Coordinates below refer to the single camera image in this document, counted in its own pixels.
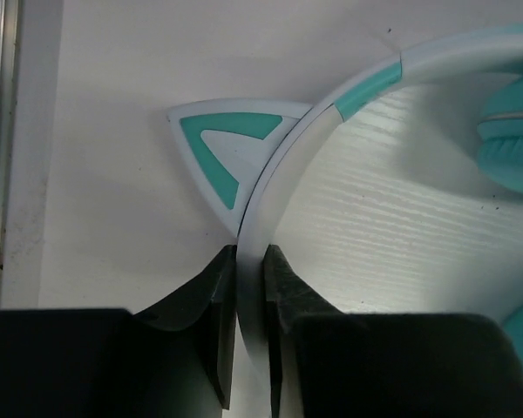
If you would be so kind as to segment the teal cat ear headphones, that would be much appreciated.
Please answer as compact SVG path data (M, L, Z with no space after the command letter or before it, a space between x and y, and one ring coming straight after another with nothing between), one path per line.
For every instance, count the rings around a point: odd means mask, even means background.
M169 109L180 155L237 241L238 314L248 355L269 379L262 259L305 172L331 133L389 91L474 72L523 73L523 24L444 37L357 73L317 104L221 98Z

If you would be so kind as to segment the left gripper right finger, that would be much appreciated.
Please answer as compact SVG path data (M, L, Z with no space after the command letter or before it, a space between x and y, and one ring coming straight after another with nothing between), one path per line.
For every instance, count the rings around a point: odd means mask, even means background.
M523 363L474 313L344 313L263 260L274 417L523 417Z

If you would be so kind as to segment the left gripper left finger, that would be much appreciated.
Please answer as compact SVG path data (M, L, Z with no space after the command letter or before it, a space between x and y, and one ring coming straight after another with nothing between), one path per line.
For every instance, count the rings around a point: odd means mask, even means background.
M0 310L0 417L219 417L235 249L150 307Z

